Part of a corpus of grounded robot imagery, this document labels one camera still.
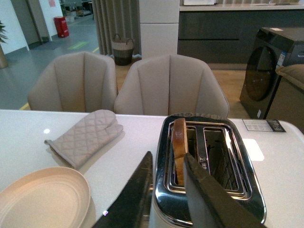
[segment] beige oven mitt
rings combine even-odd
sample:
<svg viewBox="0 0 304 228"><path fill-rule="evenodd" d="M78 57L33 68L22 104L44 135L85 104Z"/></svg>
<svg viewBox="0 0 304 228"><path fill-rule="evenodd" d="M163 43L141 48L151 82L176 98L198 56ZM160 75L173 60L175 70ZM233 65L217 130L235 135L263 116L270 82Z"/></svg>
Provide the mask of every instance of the beige oven mitt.
<svg viewBox="0 0 304 228"><path fill-rule="evenodd" d="M45 140L45 144L77 169L122 130L123 126L117 123L115 113L97 110L85 116L58 139Z"/></svg>

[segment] beige curtain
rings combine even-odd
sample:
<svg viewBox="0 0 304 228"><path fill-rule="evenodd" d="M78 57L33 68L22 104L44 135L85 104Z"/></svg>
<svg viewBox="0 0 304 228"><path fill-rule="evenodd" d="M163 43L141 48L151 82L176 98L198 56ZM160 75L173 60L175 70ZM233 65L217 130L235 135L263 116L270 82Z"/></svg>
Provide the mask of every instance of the beige curtain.
<svg viewBox="0 0 304 228"><path fill-rule="evenodd" d="M93 0L92 4L100 54L113 54L111 40L115 34L132 38L133 55L140 54L138 0Z"/></svg>

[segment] beige plate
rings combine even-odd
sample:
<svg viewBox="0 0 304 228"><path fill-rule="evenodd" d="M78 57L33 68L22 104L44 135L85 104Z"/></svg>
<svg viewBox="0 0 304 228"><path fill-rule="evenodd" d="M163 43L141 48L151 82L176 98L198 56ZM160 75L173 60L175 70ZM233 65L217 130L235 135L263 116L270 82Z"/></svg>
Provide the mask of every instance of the beige plate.
<svg viewBox="0 0 304 228"><path fill-rule="evenodd" d="M66 167L33 172L0 193L0 227L78 228L89 204L84 176Z"/></svg>

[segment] upholstered chair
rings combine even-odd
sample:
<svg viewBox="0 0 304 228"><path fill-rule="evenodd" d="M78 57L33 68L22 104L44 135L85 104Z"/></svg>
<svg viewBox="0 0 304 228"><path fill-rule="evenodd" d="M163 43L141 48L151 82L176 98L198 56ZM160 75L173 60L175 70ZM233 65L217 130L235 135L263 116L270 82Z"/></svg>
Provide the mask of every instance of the upholstered chair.
<svg viewBox="0 0 304 228"><path fill-rule="evenodd" d="M131 66L114 111L164 116L191 112L227 117L229 104L205 62L164 55L139 60Z"/></svg>
<svg viewBox="0 0 304 228"><path fill-rule="evenodd" d="M28 94L31 110L93 112L114 110L117 97L115 64L91 52L55 58Z"/></svg>

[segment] basket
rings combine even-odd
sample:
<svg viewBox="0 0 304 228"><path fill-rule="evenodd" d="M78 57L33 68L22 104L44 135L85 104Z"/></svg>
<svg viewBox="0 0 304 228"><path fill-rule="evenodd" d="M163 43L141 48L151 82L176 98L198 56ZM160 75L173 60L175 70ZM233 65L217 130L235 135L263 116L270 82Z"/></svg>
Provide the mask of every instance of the basket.
<svg viewBox="0 0 304 228"><path fill-rule="evenodd" d="M121 38L118 34L111 40L115 64L125 66L131 63L133 55L133 39Z"/></svg>

